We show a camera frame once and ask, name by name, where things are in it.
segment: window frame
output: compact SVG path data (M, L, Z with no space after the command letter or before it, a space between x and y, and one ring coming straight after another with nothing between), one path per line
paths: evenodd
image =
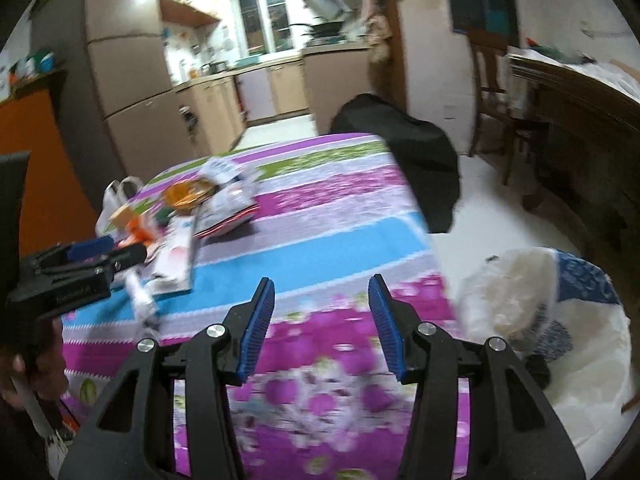
M275 38L273 34L273 26L271 25L271 20L269 17L269 9L267 5L267 0L256 0L258 3L258 12L260 13L260 21L262 22L262 36L265 41L265 47L267 50L267 55L279 55L284 52L290 52L291 50L295 50L295 44L292 41L292 47L287 50L276 50ZM287 13L287 21L289 22L289 31L290 31L290 18L289 18L289 6L287 0L284 0L284 8ZM240 47L240 53L242 57L249 56L249 46L246 40L246 30L244 29L244 21L242 20L242 9L240 6L240 0L232 0L232 10L234 14L234 22L236 24L236 39L238 40L238 46Z

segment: white floor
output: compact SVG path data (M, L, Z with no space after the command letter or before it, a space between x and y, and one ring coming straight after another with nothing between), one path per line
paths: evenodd
M316 122L312 115L292 117L247 128L242 139L238 142L236 150L263 146L272 142L283 142L284 140L306 139L315 137L317 134Z
M500 173L480 156L462 155L459 164L462 197L456 205L454 225L447 234L432 235L449 298L455 301L460 282L494 254L538 246L578 254L551 222L524 211L520 200L526 184L518 182L519 175L505 187Z

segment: floral tablecloth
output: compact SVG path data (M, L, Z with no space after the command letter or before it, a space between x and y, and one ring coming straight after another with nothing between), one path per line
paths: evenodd
M193 291L158 301L163 344L185 340L251 298L263 276L276 307L249 382L230 387L236 437L252 479L391 480L414 386L386 363L367 306L382 273L395 298L459 336L428 228L384 143L340 134L271 144L228 158L260 171L256 218L201 243ZM171 168L132 201L146 210L207 159ZM63 319L70 389L82 418L133 350L139 327L124 291ZM460 382L454 476L466 472L468 385ZM175 453L189 473L184 384L175 385Z

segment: chair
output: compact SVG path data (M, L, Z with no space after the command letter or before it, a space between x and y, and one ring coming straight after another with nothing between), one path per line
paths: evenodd
M498 58L507 54L507 41L499 34L468 28L466 36L471 48L474 65L474 87L476 92L476 126L469 148L469 156L476 154L476 145L480 138L481 116L488 115L499 120L504 126L504 151L506 161L502 174L502 183L506 186L511 173L516 138L532 143L533 136L541 132L548 135L549 123L516 118L506 101L506 91L498 85ZM531 132L530 135L520 132Z

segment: kitchen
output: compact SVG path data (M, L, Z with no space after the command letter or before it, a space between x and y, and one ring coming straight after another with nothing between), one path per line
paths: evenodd
M197 154L273 142L278 124L241 137L251 126L310 113L315 122L287 124L300 137L316 125L326 132L340 105L369 90L367 45L350 23L359 7L359 0L160 0L172 84L198 118Z

